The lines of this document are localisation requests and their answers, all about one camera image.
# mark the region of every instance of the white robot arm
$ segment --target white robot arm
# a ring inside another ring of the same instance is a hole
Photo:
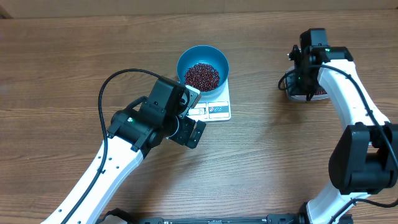
[[[285,88],[290,95],[314,94],[325,90],[335,107],[343,135],[329,161],[330,181],[305,210],[305,224],[338,223],[355,202],[382,207],[389,205],[365,200],[397,181],[398,126],[389,122],[373,103],[356,73],[355,64],[346,47],[330,47],[324,29],[309,29],[300,36],[289,54],[295,70],[287,72]],[[368,146],[378,148],[368,153]]]
[[[113,77],[125,72],[144,72],[158,80],[149,97],[143,96],[115,113],[106,133],[101,109],[102,93]],[[188,118],[187,113],[195,107],[200,97],[199,90],[146,70],[131,68],[111,75],[98,97],[101,127],[103,135],[107,137],[68,197],[42,223],[95,223],[124,179],[142,162],[150,149],[158,146],[164,138],[195,148],[206,124]],[[141,107],[136,111],[134,107],[140,103]]]
[[[108,156],[103,173],[67,223],[95,223],[97,221],[115,191],[144,159],[141,150],[134,152],[131,147],[131,143],[117,136],[108,138]],[[66,199],[42,224],[56,224],[63,221],[97,173],[103,150],[104,144]]]
[[[379,124],[389,122],[384,116],[363,87],[359,77],[356,73],[355,63],[349,62],[347,59],[331,60],[331,62],[324,63],[325,65],[338,68],[350,74],[356,83],[361,88],[369,107],[373,110],[374,117]],[[343,130],[348,125],[355,125],[362,122],[366,126],[372,126],[367,111],[363,106],[363,102],[359,97],[353,83],[349,81],[342,74],[330,70],[328,68],[320,68],[318,75],[318,82],[325,91],[335,107],[341,126]],[[319,193],[317,197],[307,203],[307,214],[310,223],[325,224],[329,223],[330,218],[338,213],[352,198],[367,198],[370,196],[367,192],[353,192],[348,195],[342,195],[340,190],[336,189],[329,181],[325,188]],[[353,205],[350,205],[341,215],[339,215],[334,223],[338,223],[340,217],[346,213]]]

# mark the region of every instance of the red beans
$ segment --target red beans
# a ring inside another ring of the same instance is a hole
[[[320,90],[320,91],[315,92],[314,95],[324,95],[324,94],[328,94],[328,93],[325,90]]]
[[[217,70],[208,64],[198,63],[190,67],[185,74],[185,84],[200,91],[211,91],[218,87],[220,75]]]

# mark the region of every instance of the white digital scale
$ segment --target white digital scale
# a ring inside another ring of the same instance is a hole
[[[202,96],[196,107],[188,111],[188,117],[195,121],[229,121],[231,119],[231,101],[229,100],[228,80],[224,89],[215,95]]]

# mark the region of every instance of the blue bowl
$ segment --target blue bowl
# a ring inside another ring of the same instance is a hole
[[[202,96],[216,96],[222,93],[229,75],[229,64],[225,55],[215,47],[199,45],[185,51],[177,63],[178,79],[185,83],[185,74],[190,67],[198,63],[213,66],[220,76],[218,87],[211,91],[202,92]]]

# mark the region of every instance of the wooden table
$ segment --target wooden table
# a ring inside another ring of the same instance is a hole
[[[398,11],[268,12],[0,20],[0,223],[40,223],[68,195],[101,145],[97,95],[124,68],[176,79],[184,50],[224,52],[232,119],[209,123],[196,149],[163,141],[105,212],[139,217],[295,213],[327,183],[342,128],[330,101],[292,103],[276,87],[286,54],[311,27],[353,54],[379,109],[398,122]],[[107,124],[155,80],[125,74],[105,90]],[[391,202],[395,189],[371,199]],[[398,208],[350,211],[356,223],[396,223]]]

